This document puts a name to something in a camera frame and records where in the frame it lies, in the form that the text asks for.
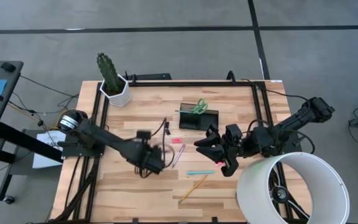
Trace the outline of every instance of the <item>white paper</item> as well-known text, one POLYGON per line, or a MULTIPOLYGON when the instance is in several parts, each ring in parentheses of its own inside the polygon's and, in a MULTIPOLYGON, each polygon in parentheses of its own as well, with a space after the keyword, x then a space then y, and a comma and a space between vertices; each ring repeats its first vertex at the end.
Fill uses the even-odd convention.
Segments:
MULTIPOLYGON (((37 140, 42 141, 45 144, 48 144, 55 149, 60 151, 63 150, 62 147, 57 146, 57 142, 64 141, 66 139, 66 134, 61 133, 60 131, 49 131, 48 133, 38 134, 37 140)), ((62 163, 46 158, 45 156, 41 156, 38 154, 34 154, 34 161, 32 163, 33 169, 51 167, 51 166, 59 166, 62 163)))

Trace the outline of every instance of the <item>yellow pencil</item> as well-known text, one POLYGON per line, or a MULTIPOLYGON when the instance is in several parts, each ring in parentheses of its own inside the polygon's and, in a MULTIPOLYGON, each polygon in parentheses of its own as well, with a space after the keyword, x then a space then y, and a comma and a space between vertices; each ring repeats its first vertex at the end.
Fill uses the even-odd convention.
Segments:
POLYGON ((194 191, 194 189, 196 189, 196 188, 205 180, 205 178, 206 178, 207 176, 208 176, 208 175, 205 175, 196 185, 194 185, 194 187, 192 187, 192 188, 186 193, 186 195, 183 196, 183 198, 181 198, 181 199, 179 200, 178 203, 181 203, 184 199, 186 199, 187 196, 189 196, 189 194, 191 194, 191 193, 194 191))

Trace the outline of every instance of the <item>wooden table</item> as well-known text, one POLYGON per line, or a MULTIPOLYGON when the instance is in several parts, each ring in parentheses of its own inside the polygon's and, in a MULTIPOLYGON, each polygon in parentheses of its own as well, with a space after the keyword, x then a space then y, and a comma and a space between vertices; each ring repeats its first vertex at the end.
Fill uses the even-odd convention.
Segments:
MULTIPOLYGON (((93 109, 97 83, 86 81, 81 87, 77 109, 85 111, 88 116, 93 109)), ((266 81, 266 87, 280 93, 285 92, 283 83, 266 81)), ((175 110, 179 108, 180 103, 196 103, 199 98, 204 98, 209 104, 208 109, 219 110, 220 133, 224 133, 225 126, 228 124, 238 124, 245 131, 250 121, 256 119, 251 88, 249 86, 131 87, 131 95, 132 101, 127 106, 123 108, 109 106, 106 124, 110 132, 124 139, 132 138, 138 129, 155 131, 163 118, 167 117, 171 135, 166 136, 166 143, 178 153, 182 144, 172 144, 172 139, 182 138, 186 149, 174 169, 166 168, 160 175, 152 174, 146 179, 135 175, 134 167, 117 151, 106 149, 100 160, 91 221, 131 222, 133 218, 139 218, 140 222, 210 222, 211 217, 218 217, 219 221, 244 222, 245 218, 236 202, 237 180, 248 164, 261 157, 238 158, 239 169, 232 177, 224 177, 219 167, 196 152, 193 143, 205 138, 204 131, 179 129, 179 114, 175 110), (178 204, 179 199, 202 178, 202 175, 186 175, 186 171, 189 170, 216 172, 209 175, 186 200, 178 204)), ((265 111, 261 96, 259 94, 260 106, 262 111, 265 111)), ((290 116, 285 96, 268 93, 268 100, 274 123, 290 116)), ((98 118, 102 112, 102 105, 101 99, 98 118)), ((162 131, 152 139, 152 143, 161 140, 162 131)), ((63 163, 52 218, 63 211, 75 161, 76 158, 68 158, 63 163)), ((76 171, 70 199, 77 190, 81 163, 82 159, 76 171)), ((284 171, 290 192, 310 213, 311 199, 306 184, 290 167, 284 165, 284 171)), ((85 214, 87 196, 86 192, 82 200, 80 218, 85 214)))

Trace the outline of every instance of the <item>caster wheel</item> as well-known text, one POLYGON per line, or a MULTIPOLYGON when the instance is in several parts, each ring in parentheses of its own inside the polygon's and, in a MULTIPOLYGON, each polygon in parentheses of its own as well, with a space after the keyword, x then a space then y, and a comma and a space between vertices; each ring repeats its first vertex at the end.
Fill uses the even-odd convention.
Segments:
POLYGON ((5 195, 4 200, 5 203, 7 203, 8 205, 12 204, 15 202, 15 198, 9 195, 5 195))

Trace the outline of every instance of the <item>white hexagonal pot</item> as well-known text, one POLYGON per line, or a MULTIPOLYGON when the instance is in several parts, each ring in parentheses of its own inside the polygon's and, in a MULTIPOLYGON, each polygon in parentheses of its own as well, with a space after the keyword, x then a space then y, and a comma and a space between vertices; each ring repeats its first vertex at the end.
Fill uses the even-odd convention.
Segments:
POLYGON ((109 98, 111 105, 123 107, 123 106, 127 105, 128 102, 130 102, 131 94, 129 94, 129 85, 128 85, 127 80, 125 80, 125 78, 123 78, 119 74, 117 74, 117 75, 125 84, 122 93, 114 95, 114 96, 109 96, 107 93, 104 92, 104 80, 102 82, 102 85, 100 86, 100 91, 105 96, 107 96, 107 98, 109 98))

